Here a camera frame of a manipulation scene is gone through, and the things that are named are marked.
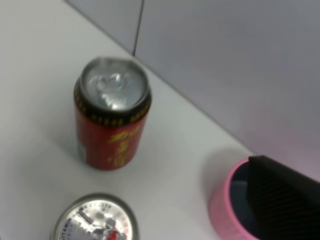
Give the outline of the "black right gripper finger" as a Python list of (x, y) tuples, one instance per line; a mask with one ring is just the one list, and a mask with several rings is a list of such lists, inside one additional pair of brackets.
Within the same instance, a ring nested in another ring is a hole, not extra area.
[(247, 199), (270, 240), (320, 238), (320, 183), (267, 156), (248, 159)]

